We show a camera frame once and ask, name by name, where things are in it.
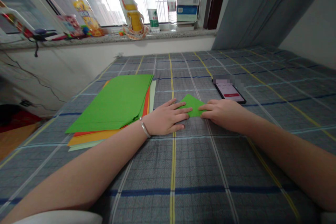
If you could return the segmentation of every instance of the bangle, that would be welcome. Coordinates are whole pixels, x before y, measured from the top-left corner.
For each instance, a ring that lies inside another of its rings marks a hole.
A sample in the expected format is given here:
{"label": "bangle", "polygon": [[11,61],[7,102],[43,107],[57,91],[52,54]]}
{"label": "bangle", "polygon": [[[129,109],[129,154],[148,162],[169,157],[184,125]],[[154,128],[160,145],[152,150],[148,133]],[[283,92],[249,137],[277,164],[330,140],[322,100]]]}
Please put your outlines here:
{"label": "bangle", "polygon": [[143,128],[145,134],[147,135],[148,138],[150,138],[150,134],[148,133],[146,127],[145,127],[145,124],[143,122],[141,122],[141,127]]}

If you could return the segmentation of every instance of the stack of colored paper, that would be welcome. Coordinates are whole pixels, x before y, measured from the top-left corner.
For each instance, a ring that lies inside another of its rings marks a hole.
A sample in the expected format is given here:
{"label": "stack of colored paper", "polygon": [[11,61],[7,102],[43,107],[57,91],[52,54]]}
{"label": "stack of colored paper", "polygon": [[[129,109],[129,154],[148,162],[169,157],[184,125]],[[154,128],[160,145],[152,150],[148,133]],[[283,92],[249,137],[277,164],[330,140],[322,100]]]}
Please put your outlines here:
{"label": "stack of colored paper", "polygon": [[153,111],[153,75],[123,75],[108,81],[70,126],[69,151],[93,147]]}

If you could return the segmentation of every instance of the gray curtain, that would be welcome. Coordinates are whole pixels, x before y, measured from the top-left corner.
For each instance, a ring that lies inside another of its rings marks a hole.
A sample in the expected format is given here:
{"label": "gray curtain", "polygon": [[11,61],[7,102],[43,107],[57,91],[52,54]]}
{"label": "gray curtain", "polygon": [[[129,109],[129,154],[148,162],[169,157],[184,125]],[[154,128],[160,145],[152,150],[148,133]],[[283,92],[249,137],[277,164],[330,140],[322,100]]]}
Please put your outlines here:
{"label": "gray curtain", "polygon": [[229,0],[213,50],[279,46],[313,0]]}

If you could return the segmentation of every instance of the checkered blanket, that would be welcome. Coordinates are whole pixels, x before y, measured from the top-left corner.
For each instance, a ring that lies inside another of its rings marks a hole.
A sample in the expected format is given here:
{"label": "checkered blanket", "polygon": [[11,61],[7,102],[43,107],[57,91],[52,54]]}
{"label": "checkered blanket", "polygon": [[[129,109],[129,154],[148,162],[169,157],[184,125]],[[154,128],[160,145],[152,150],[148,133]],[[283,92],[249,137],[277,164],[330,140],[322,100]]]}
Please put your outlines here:
{"label": "checkered blanket", "polygon": [[[0,164],[0,219],[43,179],[85,150],[65,130],[118,75],[154,74],[154,108],[174,96],[220,99],[227,75],[251,112],[336,154],[336,71],[273,47],[121,57]],[[91,209],[104,223],[318,222],[314,203],[251,141],[210,121],[154,136]]]}

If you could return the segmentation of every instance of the green paper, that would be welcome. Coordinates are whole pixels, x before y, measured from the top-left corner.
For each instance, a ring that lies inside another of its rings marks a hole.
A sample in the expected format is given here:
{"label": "green paper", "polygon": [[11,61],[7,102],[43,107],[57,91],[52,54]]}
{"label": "green paper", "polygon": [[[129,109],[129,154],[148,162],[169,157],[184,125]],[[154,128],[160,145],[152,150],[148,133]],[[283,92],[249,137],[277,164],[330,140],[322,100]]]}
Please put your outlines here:
{"label": "green paper", "polygon": [[179,109],[192,107],[192,111],[187,113],[190,117],[199,117],[204,111],[206,111],[206,110],[198,110],[198,108],[204,105],[204,103],[190,94],[187,94],[180,102],[185,102],[185,105],[179,107]]}
{"label": "green paper", "polygon": [[143,113],[153,75],[121,75],[112,79],[66,133],[117,130]]}
{"label": "green paper", "polygon": [[94,142],[89,142],[89,143],[81,143],[81,144],[77,144],[77,145],[72,145],[68,152],[70,151],[78,151],[80,149],[86,149],[86,148],[91,148],[93,146],[96,146],[98,144],[100,144],[101,142],[103,142],[105,139],[102,139],[102,140],[97,140],[97,141],[94,141]]}
{"label": "green paper", "polygon": [[156,89],[156,80],[152,81],[150,85],[150,93],[149,93],[149,112],[153,112],[154,110],[154,96],[155,96],[155,89]]}

